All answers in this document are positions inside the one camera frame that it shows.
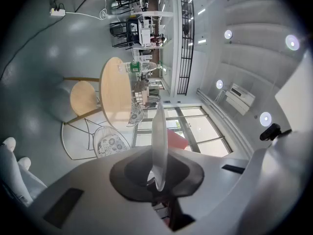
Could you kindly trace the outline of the dark-framed glass window wall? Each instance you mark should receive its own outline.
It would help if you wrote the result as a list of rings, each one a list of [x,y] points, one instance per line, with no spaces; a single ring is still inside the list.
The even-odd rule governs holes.
[[[185,150],[224,157],[233,151],[202,107],[166,108],[166,127],[186,138]]]

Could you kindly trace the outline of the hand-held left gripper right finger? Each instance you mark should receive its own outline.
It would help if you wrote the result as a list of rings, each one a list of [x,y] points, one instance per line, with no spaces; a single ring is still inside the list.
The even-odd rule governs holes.
[[[173,197],[193,195],[204,180],[203,168],[193,160],[169,152],[164,191]]]

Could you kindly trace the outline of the person's white shoe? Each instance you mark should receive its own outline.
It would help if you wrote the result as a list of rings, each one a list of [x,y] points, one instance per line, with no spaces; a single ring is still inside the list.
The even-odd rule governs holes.
[[[19,165],[21,165],[25,170],[29,170],[31,166],[31,160],[28,157],[22,157],[18,160]]]
[[[14,152],[16,147],[16,140],[13,137],[8,137],[2,142],[0,147],[4,147],[9,151]]]

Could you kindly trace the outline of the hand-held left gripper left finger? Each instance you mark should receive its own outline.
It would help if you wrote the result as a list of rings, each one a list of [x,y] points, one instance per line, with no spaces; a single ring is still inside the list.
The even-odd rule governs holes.
[[[147,189],[152,169],[152,147],[140,146],[129,152],[129,156],[119,160],[111,168],[110,183],[129,201],[152,202],[152,193]]]

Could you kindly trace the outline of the black metal railing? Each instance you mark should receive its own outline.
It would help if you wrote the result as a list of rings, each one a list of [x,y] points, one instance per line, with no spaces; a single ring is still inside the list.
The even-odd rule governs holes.
[[[193,0],[180,0],[181,8],[181,60],[177,94],[187,95],[193,63],[195,23]]]

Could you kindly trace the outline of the round wooden stool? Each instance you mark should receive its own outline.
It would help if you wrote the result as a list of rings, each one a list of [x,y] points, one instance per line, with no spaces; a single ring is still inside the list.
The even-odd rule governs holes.
[[[97,95],[94,87],[87,81],[79,81],[70,92],[70,104],[77,116],[96,109]]]

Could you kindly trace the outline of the white ceiling pipes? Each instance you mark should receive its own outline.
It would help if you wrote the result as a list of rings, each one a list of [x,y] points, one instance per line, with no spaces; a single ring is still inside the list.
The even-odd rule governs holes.
[[[233,151],[232,157],[250,159],[254,153],[253,147],[230,116],[200,89],[197,89],[196,94],[202,102],[202,108]]]

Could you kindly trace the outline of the ceiling air conditioner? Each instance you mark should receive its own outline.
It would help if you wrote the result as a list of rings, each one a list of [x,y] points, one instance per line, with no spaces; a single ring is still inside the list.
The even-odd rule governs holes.
[[[241,115],[245,115],[251,108],[255,96],[246,89],[233,83],[228,91],[225,92],[226,102],[234,107]]]

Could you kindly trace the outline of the black and white floral cushion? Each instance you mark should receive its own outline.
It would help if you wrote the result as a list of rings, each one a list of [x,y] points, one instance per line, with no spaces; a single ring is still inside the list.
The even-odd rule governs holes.
[[[136,102],[132,101],[131,115],[127,127],[134,127],[144,119],[143,108]]]
[[[97,145],[97,153],[99,157],[109,156],[127,150],[126,144],[116,135],[108,135],[104,137]]]

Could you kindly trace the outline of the white shelving unit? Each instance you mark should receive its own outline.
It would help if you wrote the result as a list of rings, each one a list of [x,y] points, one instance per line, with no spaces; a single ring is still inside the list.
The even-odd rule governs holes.
[[[152,38],[160,35],[159,20],[153,16],[140,16],[138,18],[139,43],[143,48],[160,48],[160,44],[154,43]]]

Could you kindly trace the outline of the black tables and chairs group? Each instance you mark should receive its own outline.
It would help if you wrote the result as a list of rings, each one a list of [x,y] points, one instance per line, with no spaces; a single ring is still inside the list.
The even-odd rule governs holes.
[[[117,19],[110,23],[110,34],[112,36],[112,47],[130,49],[139,44],[139,21],[136,17],[122,18],[134,11],[134,6],[139,0],[115,0],[112,5]]]

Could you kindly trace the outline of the white plate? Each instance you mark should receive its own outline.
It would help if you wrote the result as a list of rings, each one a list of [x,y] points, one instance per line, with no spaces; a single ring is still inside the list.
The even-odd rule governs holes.
[[[154,176],[152,186],[155,187],[157,193],[161,193],[165,188],[168,163],[168,135],[162,103],[158,104],[156,115],[152,120],[152,138],[149,153],[151,172]]]

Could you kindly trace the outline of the round wooden table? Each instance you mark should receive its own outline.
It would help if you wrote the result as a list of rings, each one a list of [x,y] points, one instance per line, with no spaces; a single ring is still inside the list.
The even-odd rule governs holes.
[[[72,124],[102,112],[107,123],[117,129],[125,130],[131,115],[132,95],[129,76],[126,72],[120,72],[118,65],[123,61],[113,57],[107,61],[101,70],[99,78],[90,77],[64,77],[64,80],[87,81],[94,87],[97,95],[96,109],[65,122]]]

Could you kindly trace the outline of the person's trousers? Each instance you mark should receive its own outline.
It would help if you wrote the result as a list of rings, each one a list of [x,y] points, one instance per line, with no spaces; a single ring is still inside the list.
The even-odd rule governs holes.
[[[26,207],[47,188],[39,178],[18,163],[14,153],[4,144],[0,145],[0,180]]]

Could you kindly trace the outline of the clear water bottle green label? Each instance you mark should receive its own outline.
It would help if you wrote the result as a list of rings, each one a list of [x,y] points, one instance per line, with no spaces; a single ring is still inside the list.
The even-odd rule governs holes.
[[[148,73],[157,69],[157,64],[147,61],[132,61],[118,65],[120,72],[126,73]]]

